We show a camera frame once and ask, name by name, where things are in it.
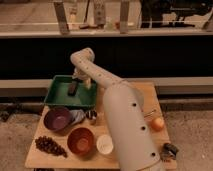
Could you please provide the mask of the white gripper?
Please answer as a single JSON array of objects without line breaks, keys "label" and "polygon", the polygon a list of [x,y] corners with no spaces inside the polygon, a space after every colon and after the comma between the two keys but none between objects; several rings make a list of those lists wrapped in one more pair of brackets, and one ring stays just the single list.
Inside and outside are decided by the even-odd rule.
[{"label": "white gripper", "polygon": [[91,88],[91,79],[89,78],[89,76],[84,73],[82,70],[80,70],[79,68],[75,68],[74,69],[74,73],[72,75],[73,79],[79,79],[84,81],[84,85],[87,89]]}]

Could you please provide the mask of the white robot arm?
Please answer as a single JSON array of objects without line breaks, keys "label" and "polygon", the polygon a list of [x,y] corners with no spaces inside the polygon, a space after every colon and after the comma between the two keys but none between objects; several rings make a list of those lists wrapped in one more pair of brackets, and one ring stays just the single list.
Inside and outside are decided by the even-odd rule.
[{"label": "white robot arm", "polygon": [[70,61],[80,79],[101,85],[103,109],[121,171],[166,171],[141,110],[137,90],[125,79],[94,64],[91,48],[74,52]]}]

